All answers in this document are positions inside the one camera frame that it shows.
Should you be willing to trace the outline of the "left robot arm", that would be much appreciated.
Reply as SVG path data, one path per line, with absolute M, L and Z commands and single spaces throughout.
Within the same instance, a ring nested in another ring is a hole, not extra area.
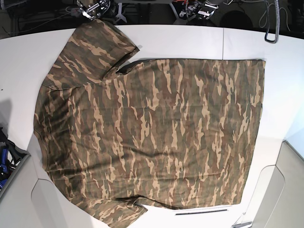
M 196 17 L 198 19 L 209 19 L 219 8 L 223 0 L 183 0 L 184 7 L 179 17 Z

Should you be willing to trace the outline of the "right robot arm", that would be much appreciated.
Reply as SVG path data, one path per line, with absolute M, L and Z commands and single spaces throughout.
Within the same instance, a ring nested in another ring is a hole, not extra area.
M 77 0 L 76 3 L 81 14 L 90 20 L 101 18 L 111 7 L 110 0 Z

